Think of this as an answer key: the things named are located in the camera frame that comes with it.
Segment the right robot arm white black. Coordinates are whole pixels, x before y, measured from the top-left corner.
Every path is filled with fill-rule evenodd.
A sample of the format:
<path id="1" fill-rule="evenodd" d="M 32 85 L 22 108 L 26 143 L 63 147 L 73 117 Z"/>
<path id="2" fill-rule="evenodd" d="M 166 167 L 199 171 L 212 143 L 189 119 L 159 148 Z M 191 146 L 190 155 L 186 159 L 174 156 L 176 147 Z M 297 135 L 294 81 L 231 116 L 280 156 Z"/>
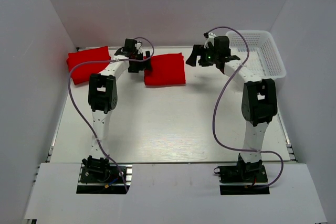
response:
<path id="1" fill-rule="evenodd" d="M 252 73 L 238 56 L 232 55 L 227 36 L 216 36 L 214 33 L 204 34 L 203 45 L 194 45 L 186 64 L 202 67 L 215 66 L 228 81 L 234 81 L 242 87 L 243 96 L 241 110 L 246 121 L 245 138 L 238 153 L 238 177 L 247 182 L 256 175 L 262 164 L 262 145 L 266 129 L 277 114 L 276 86 L 273 79 L 263 79 Z"/>

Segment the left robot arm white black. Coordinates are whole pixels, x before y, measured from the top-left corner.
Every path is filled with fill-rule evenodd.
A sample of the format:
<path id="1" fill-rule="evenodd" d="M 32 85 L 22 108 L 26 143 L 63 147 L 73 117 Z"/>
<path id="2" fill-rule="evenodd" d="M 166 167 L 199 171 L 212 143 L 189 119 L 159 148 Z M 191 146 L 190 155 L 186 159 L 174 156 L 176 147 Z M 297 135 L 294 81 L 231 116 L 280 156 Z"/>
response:
<path id="1" fill-rule="evenodd" d="M 109 124 L 112 111 L 118 102 L 117 80 L 121 75 L 152 70 L 153 52 L 142 51 L 143 37 L 127 38 L 124 46 L 117 49 L 111 63 L 94 73 L 89 79 L 88 103 L 92 112 L 92 135 L 90 155 L 94 158 L 105 158 L 108 154 L 106 141 L 109 135 Z"/>

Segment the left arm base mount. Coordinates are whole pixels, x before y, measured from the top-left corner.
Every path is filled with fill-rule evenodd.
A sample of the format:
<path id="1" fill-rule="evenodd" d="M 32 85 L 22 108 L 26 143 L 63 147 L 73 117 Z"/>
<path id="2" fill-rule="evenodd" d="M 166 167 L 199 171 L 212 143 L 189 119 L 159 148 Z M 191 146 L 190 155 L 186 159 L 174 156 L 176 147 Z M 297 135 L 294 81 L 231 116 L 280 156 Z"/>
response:
<path id="1" fill-rule="evenodd" d="M 107 158 L 89 156 L 82 160 L 77 194 L 125 195 L 131 185 L 132 165 L 110 163 Z"/>

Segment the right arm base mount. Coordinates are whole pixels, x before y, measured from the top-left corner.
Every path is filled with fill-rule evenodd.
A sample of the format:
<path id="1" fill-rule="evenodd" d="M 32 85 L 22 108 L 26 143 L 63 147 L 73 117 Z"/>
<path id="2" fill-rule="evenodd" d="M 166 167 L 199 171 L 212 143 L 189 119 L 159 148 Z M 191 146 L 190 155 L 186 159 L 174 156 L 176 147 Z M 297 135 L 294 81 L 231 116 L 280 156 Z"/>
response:
<path id="1" fill-rule="evenodd" d="M 239 159 L 236 165 L 217 166 L 213 172 L 219 177 L 222 196 L 270 194 L 266 169 L 261 160 L 245 163 Z"/>

